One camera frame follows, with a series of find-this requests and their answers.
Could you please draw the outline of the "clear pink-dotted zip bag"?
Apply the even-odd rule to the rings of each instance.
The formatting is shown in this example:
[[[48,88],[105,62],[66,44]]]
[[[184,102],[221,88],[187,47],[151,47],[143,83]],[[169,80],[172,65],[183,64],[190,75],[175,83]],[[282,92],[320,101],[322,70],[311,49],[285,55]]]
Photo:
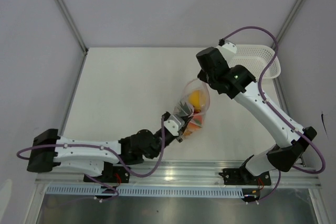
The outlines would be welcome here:
[[[188,82],[173,111],[175,115],[188,122],[184,132],[177,139],[178,142],[190,138],[192,134],[203,128],[209,106],[210,96],[206,83],[198,78]]]

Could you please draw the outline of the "pink toy peach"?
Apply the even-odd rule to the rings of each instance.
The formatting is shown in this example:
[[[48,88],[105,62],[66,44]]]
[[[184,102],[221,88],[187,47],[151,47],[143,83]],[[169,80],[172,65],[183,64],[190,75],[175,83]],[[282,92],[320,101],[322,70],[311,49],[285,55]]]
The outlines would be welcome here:
[[[196,110],[202,110],[206,106],[207,97],[203,90],[195,90],[188,95],[188,102]]]
[[[204,115],[195,114],[188,123],[184,136],[189,136],[203,127]]]

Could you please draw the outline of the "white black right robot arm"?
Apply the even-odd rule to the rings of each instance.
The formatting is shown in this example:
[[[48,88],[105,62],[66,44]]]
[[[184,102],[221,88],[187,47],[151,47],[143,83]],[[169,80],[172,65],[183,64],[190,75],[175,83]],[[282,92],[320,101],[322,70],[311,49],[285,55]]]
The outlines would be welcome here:
[[[226,94],[245,107],[275,140],[272,148],[249,157],[239,168],[240,179],[251,184],[259,175],[273,169],[288,172],[317,132],[311,126],[296,123],[277,108],[266,94],[259,91],[256,77],[247,68],[242,65],[230,67],[227,60],[235,53],[236,49],[221,46],[200,51],[196,55],[201,67],[197,77],[218,94]]]

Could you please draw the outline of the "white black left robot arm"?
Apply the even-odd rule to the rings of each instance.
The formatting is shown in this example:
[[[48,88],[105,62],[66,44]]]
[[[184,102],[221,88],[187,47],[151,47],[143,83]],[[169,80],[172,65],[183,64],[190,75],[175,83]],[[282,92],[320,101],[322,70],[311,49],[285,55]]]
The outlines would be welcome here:
[[[144,159],[156,159],[160,163],[164,149],[182,136],[191,118],[190,113],[165,112],[157,132],[142,129],[107,142],[70,139],[60,136],[57,129],[48,129],[34,138],[27,171],[48,173],[58,167],[108,182],[114,176],[114,164],[120,164],[130,173],[130,166],[142,164]]]

